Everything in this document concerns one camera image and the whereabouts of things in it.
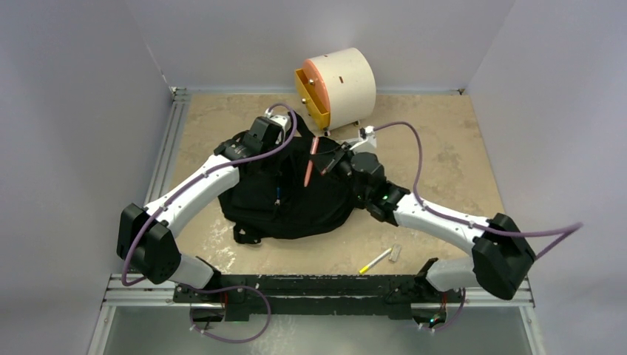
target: beige tabletop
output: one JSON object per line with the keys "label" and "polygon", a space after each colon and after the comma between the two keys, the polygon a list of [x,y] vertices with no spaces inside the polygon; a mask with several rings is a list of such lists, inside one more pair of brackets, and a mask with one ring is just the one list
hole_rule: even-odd
{"label": "beige tabletop", "polygon": [[[322,134],[295,94],[194,95],[171,187],[195,172],[220,142],[250,128],[254,118],[276,102],[290,104],[312,132]],[[409,121],[421,134],[424,168],[418,191],[423,198],[487,217],[503,211],[469,96],[378,95],[374,113],[362,125],[398,120]],[[334,130],[332,138],[356,134],[357,127],[349,125]],[[410,189],[418,153],[409,129],[379,131],[377,144],[387,178]],[[265,238],[258,246],[245,246],[235,243],[232,228],[215,200],[185,227],[177,244],[181,252],[202,257],[227,274],[356,274],[394,243],[402,246],[399,260],[383,260],[369,274],[415,274],[431,257],[464,256],[424,232],[380,223],[358,209],[335,231],[298,240]]]}

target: black backpack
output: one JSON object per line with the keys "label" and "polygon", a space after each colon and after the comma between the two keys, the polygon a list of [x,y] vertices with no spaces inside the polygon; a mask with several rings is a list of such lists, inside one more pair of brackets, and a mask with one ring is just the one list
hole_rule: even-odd
{"label": "black backpack", "polygon": [[[296,114],[300,137],[279,153],[240,169],[240,182],[218,199],[227,220],[235,222],[233,237],[242,244],[261,238],[296,239],[326,233],[344,224],[355,207],[349,181],[332,174],[321,176],[314,168],[303,186],[314,134]],[[233,139],[239,140],[241,132]],[[321,137],[318,152],[331,152],[339,144]]]}

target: yellow drawer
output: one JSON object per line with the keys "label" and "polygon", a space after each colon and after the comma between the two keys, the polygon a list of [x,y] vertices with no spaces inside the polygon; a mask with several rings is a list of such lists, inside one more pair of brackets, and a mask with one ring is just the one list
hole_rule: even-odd
{"label": "yellow drawer", "polygon": [[309,85],[309,80],[305,77],[305,71],[302,69],[294,70],[294,80],[296,82],[296,90],[301,98],[305,99],[305,107],[309,115],[316,122],[320,129],[329,127],[331,122],[331,114],[322,105],[322,101],[318,98],[314,87]]}

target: pink pen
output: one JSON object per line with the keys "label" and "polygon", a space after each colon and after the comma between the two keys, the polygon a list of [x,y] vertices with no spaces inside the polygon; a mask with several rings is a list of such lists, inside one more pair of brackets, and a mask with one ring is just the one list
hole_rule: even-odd
{"label": "pink pen", "polygon": [[[313,137],[313,140],[311,141],[311,151],[310,154],[316,154],[316,151],[318,150],[318,137]],[[307,172],[305,173],[305,187],[307,187],[307,185],[309,185],[309,179],[311,179],[311,171],[314,170],[314,162],[309,160],[309,163],[307,163]]]}

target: white wall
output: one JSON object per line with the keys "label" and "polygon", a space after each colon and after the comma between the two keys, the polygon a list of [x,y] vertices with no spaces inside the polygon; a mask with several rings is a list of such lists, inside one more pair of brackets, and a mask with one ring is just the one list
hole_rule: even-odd
{"label": "white wall", "polygon": [[172,86],[294,90],[309,57],[359,48],[380,90],[468,85],[514,0],[127,0]]}
{"label": "white wall", "polygon": [[122,0],[0,1],[0,354],[84,354],[169,91]]}
{"label": "white wall", "polygon": [[549,354],[627,348],[626,13],[518,0],[469,88],[506,211],[586,224],[530,275]]}

